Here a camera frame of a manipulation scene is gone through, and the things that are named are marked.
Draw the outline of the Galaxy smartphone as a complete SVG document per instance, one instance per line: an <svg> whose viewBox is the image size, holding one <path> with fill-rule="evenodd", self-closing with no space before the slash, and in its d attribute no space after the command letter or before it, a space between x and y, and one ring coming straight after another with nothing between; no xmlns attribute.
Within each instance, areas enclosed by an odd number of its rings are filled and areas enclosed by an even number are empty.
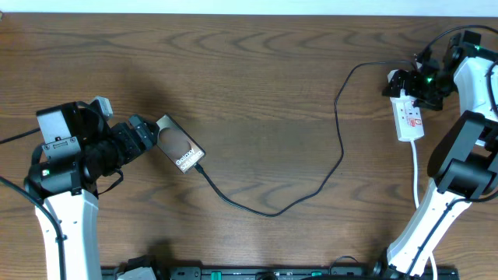
<svg viewBox="0 0 498 280"><path fill-rule="evenodd" d="M169 114L164 114L156 124L156 144L179 171L187 173L205 157L205 150Z"/></svg>

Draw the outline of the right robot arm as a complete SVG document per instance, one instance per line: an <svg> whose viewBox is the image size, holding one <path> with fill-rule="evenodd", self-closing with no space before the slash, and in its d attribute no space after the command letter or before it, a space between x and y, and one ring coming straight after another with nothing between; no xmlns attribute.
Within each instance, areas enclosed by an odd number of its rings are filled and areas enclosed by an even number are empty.
<svg viewBox="0 0 498 280"><path fill-rule="evenodd" d="M457 26L441 61L430 45L415 56L416 67L388 74L400 141L423 136L422 108L439 111L451 93L461 116L434 149L426 193L401 235L389 245L373 275L419 279L433 250L457 217L474 203L497 197L497 53L481 45L479 25Z"/></svg>

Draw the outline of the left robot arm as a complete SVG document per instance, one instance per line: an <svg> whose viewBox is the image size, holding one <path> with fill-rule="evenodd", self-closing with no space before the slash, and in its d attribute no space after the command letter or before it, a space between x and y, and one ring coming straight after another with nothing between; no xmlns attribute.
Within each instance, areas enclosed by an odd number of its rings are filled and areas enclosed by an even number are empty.
<svg viewBox="0 0 498 280"><path fill-rule="evenodd" d="M46 161L34 163L25 179L36 210L49 279L100 279L97 239L100 177L121 174L156 143L159 127L139 115L109 127L89 114L38 114Z"/></svg>

